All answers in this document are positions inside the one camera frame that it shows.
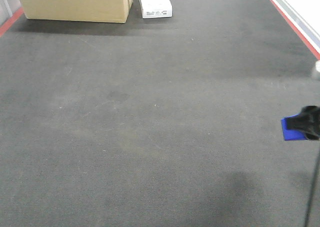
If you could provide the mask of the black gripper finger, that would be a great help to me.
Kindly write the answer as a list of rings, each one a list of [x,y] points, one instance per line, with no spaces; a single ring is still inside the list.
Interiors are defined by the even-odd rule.
[[[320,107],[305,106],[295,115],[286,118],[288,130],[303,133],[307,140],[320,139]]]

